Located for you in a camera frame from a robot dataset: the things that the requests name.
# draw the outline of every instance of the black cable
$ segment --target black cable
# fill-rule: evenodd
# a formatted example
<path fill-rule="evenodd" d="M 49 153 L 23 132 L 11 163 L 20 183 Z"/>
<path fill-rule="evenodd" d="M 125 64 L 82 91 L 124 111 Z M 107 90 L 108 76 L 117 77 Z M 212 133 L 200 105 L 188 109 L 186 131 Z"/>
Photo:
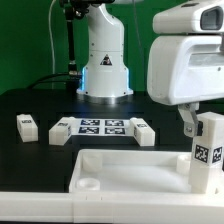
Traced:
<path fill-rule="evenodd" d="M 39 84 L 45 84 L 45 83 L 67 83 L 67 82 L 72 82 L 72 81 L 69 81 L 69 80 L 61 80 L 61 81 L 42 81 L 42 82 L 37 82 L 35 84 L 35 86 L 39 85 Z"/>
<path fill-rule="evenodd" d="M 61 76 L 68 76 L 68 73 L 67 72 L 64 72 L 64 73 L 57 73 L 57 74 L 52 74 L 52 75 L 44 76 L 44 77 L 38 79 L 37 81 L 35 81 L 34 83 L 30 84 L 27 87 L 27 89 L 33 89 L 34 86 L 38 85 L 40 82 L 42 82 L 44 80 L 52 79 L 52 78 L 56 78 L 56 77 L 61 77 Z"/>

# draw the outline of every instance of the qr code sticker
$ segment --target qr code sticker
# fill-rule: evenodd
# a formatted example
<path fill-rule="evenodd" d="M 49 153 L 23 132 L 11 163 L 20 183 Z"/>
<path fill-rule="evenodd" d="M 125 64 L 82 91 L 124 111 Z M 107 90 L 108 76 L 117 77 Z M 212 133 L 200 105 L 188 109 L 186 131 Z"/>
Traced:
<path fill-rule="evenodd" d="M 23 120 L 22 123 L 23 124 L 30 124 L 30 123 L 32 123 L 32 121 L 31 120 Z"/>
<path fill-rule="evenodd" d="M 81 125 L 87 125 L 87 126 L 99 126 L 100 120 L 82 120 Z"/>
<path fill-rule="evenodd" d="M 58 126 L 60 126 L 60 127 L 66 127 L 66 126 L 68 126 L 68 123 L 59 123 Z"/>
<path fill-rule="evenodd" d="M 147 128 L 147 127 L 148 127 L 146 124 L 137 124 L 137 126 L 138 126 L 139 128 Z"/>
<path fill-rule="evenodd" d="M 212 157 L 212 163 L 221 162 L 222 160 L 222 147 L 219 147 L 214 150 L 213 157 Z"/>
<path fill-rule="evenodd" d="M 125 135 L 124 128 L 105 128 L 106 135 Z"/>
<path fill-rule="evenodd" d="M 81 127 L 79 129 L 79 134 L 99 134 L 100 129 L 95 127 Z"/>
<path fill-rule="evenodd" d="M 200 145 L 196 145 L 194 158 L 203 163 L 208 163 L 209 157 L 209 149 L 202 147 Z"/>
<path fill-rule="evenodd" d="M 105 126 L 122 127 L 122 126 L 124 126 L 124 121 L 121 121 L 121 120 L 105 120 Z"/>

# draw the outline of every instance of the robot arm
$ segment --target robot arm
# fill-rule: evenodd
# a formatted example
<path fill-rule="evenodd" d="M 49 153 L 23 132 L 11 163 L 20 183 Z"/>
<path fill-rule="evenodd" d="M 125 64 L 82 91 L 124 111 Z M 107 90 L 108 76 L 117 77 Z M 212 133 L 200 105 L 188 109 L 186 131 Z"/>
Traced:
<path fill-rule="evenodd" d="M 155 40 L 147 86 L 154 101 L 178 105 L 189 137 L 200 135 L 195 102 L 224 97 L 223 9 L 223 0 L 194 0 L 154 17 L 155 32 L 188 34 Z"/>

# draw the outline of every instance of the white box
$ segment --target white box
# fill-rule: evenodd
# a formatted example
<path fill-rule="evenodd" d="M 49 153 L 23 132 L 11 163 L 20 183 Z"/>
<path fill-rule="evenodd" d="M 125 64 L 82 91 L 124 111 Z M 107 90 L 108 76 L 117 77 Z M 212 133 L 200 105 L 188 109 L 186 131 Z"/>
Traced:
<path fill-rule="evenodd" d="M 17 129 L 23 142 L 38 141 L 38 128 L 31 115 L 18 115 Z"/>
<path fill-rule="evenodd" d="M 72 135 L 72 126 L 75 118 L 63 117 L 54 127 L 49 131 L 49 144 L 63 146 Z"/>
<path fill-rule="evenodd" d="M 192 192 L 215 194 L 223 174 L 224 116 L 207 112 L 198 115 L 203 134 L 194 138 L 189 183 Z"/>
<path fill-rule="evenodd" d="M 155 145 L 155 132 L 142 118 L 131 118 L 130 129 L 140 146 Z"/>

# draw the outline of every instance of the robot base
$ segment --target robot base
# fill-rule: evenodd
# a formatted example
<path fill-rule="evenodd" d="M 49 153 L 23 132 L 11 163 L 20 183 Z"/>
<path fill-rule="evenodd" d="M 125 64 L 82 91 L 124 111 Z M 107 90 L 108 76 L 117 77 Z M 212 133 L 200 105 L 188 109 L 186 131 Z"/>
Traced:
<path fill-rule="evenodd" d="M 97 103 L 97 104 L 119 104 L 123 102 L 130 101 L 132 99 L 132 94 L 120 96 L 120 97 L 95 97 L 86 94 L 81 94 L 77 92 L 77 98 L 79 100 L 87 101 L 90 103 Z"/>

